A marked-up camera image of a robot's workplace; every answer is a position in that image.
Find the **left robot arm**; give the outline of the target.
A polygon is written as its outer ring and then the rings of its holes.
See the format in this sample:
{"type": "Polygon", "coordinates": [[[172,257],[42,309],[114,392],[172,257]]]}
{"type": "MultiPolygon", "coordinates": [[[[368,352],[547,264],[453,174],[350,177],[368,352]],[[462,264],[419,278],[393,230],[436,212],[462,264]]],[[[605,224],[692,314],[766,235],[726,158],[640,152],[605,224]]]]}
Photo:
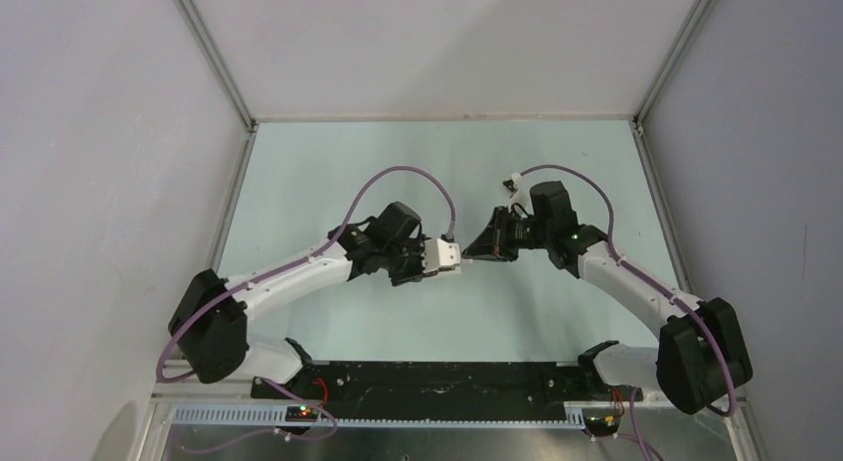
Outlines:
{"type": "Polygon", "coordinates": [[[215,384],[242,374],[269,379],[290,397],[314,385],[301,346],[258,334],[256,321],[317,290],[387,272],[393,285],[424,277],[428,240],[417,213],[394,202],[377,217],[329,232],[310,252],[264,274],[225,278],[213,269],[190,281],[168,331],[190,366],[188,377],[215,384]]]}

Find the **white remote control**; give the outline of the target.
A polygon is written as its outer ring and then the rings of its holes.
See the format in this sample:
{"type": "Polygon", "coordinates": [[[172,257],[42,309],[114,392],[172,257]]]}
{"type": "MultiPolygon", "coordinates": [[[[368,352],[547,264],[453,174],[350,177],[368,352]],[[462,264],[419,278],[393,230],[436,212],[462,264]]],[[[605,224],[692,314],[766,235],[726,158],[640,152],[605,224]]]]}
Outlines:
{"type": "Polygon", "coordinates": [[[461,273],[461,266],[459,264],[456,265],[448,265],[448,266],[441,266],[436,272],[435,276],[449,276],[449,275],[459,275],[461,273]]]}

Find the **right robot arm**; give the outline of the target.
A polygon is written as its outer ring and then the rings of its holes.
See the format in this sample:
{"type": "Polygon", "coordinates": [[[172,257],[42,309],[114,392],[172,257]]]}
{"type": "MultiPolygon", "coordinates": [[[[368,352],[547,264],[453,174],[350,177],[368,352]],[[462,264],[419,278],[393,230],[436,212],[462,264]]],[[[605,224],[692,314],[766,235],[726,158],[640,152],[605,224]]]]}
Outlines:
{"type": "Polygon", "coordinates": [[[603,399],[618,385],[655,390],[687,414],[736,399],[754,368],[729,302],[671,288],[621,255],[606,232],[580,223],[562,182],[533,186],[529,200],[530,211],[517,199],[494,208],[463,257],[514,262],[523,250],[541,249],[556,268],[611,297],[657,340],[656,347],[606,341],[580,354],[584,395],[603,399]]]}

